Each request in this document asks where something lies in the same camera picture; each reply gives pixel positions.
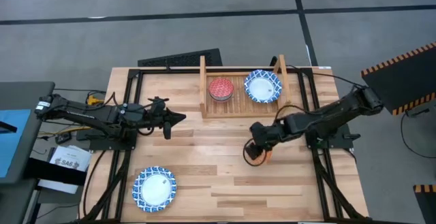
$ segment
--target blue and white plate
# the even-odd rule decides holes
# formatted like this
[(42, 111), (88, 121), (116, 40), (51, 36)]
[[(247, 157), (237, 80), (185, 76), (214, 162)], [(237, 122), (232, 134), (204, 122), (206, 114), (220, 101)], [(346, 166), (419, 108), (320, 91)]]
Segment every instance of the blue and white plate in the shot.
[(170, 170), (153, 166), (143, 170), (135, 180), (131, 194), (145, 212), (163, 210), (176, 196), (177, 185)]
[(279, 98), (281, 82), (272, 71), (257, 69), (245, 78), (244, 88), (255, 102), (270, 103)]

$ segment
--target gray floor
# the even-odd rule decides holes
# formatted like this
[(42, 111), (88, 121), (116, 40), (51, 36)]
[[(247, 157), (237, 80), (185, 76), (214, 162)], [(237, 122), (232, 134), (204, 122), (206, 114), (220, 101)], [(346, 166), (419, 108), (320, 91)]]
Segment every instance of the gray floor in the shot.
[[(302, 0), (306, 9), (435, 4), (436, 0)], [(232, 10), (295, 9), (294, 0), (0, 0), (0, 20), (126, 16)], [(360, 70), (436, 39), (436, 11), (307, 15), (319, 65), (363, 82)], [(138, 59), (220, 48), (224, 65), (268, 64), (285, 54), (293, 65), (309, 65), (297, 15), (0, 26), (0, 81), (52, 80), (57, 87), (105, 89), (110, 69)], [(341, 95), (350, 87), (337, 82)], [(85, 94), (63, 92), (68, 99)], [(436, 184), (434, 160), (409, 152), (399, 117), (386, 111), (350, 123), (369, 213), (374, 219), (423, 223), (414, 184)], [(405, 137), (421, 153), (436, 155), (435, 119), (405, 121)], [(62, 127), (44, 125), (46, 131)], [(44, 151), (53, 142), (38, 140)], [(53, 208), (43, 205), (40, 214)], [(37, 223), (76, 218), (59, 209)]]

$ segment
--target wooden table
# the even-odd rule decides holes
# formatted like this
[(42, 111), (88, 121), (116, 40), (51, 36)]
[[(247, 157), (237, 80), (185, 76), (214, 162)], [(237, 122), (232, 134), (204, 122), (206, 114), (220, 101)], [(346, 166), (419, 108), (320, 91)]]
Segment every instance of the wooden table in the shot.
[[(128, 69), (112, 69), (106, 98), (115, 92), (118, 102), (121, 102)], [(313, 71), (332, 73), (330, 69), (317, 67)], [(292, 102), (302, 106), (297, 75), (288, 74), (288, 79)], [(315, 76), (315, 83), (321, 106), (338, 99), (333, 78)], [(311, 101), (308, 82), (306, 87)], [(147, 104), (146, 99), (154, 96), (170, 98), (168, 107), (186, 114), (187, 118), (173, 127), (171, 140), (165, 140), (160, 130), (138, 138), (136, 149), (131, 154), (122, 221), (322, 220), (312, 156), (304, 137), (276, 146), (268, 164), (251, 167), (242, 156), (243, 144), (251, 137), (248, 128), (256, 121), (270, 125), (273, 118), (202, 119), (198, 74), (146, 74), (140, 103)], [(297, 111), (292, 108), (285, 111), (290, 112)], [(357, 211), (368, 215), (353, 158), (341, 149), (330, 151), (338, 187)], [(90, 169), (100, 153), (93, 155)], [(97, 166), (89, 187), (87, 211), (106, 188), (111, 160), (112, 151), (108, 151)], [(136, 206), (131, 188), (136, 176), (144, 168), (154, 165), (171, 170), (176, 176), (178, 189), (176, 198), (164, 211), (145, 213)], [(330, 215), (334, 216), (328, 187), (326, 194)], [(118, 189), (115, 189), (109, 217), (114, 216), (117, 195)]]

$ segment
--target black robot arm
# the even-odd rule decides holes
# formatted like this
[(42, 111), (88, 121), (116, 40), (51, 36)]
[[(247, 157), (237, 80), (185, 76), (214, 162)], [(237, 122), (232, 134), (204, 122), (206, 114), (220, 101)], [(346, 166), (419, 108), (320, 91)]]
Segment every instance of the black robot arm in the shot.
[(277, 118), (271, 126), (254, 123), (250, 127), (254, 143), (248, 145), (245, 152), (254, 160), (278, 143), (294, 140), (305, 133), (325, 140), (357, 116), (378, 114), (382, 109), (383, 104), (372, 89), (366, 86), (356, 88), (340, 100), (314, 111)]
[(165, 101), (168, 99), (155, 97), (149, 100), (152, 104), (147, 106), (135, 103), (88, 106), (54, 94), (40, 97), (35, 113), (42, 121), (63, 118), (97, 129), (107, 138), (114, 140), (122, 140), (131, 130), (155, 127), (163, 128), (165, 139), (170, 139), (171, 127), (185, 119), (186, 116), (166, 108)]

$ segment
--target wooden dish rack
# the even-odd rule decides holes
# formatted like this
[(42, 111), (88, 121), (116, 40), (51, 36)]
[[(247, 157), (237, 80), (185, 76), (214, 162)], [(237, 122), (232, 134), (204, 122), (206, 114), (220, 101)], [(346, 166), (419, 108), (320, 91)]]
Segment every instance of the wooden dish rack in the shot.
[[(281, 81), (282, 90), (278, 100), (272, 103), (253, 101), (245, 92), (244, 81), (249, 71), (207, 72), (204, 56), (200, 57), (200, 110), (203, 118), (250, 118), (274, 117), (278, 109), (291, 103), (291, 92), (287, 81), (285, 57), (280, 54), (274, 69)], [(227, 78), (233, 83), (233, 96), (227, 101), (215, 101), (208, 93), (209, 84), (215, 78)]]

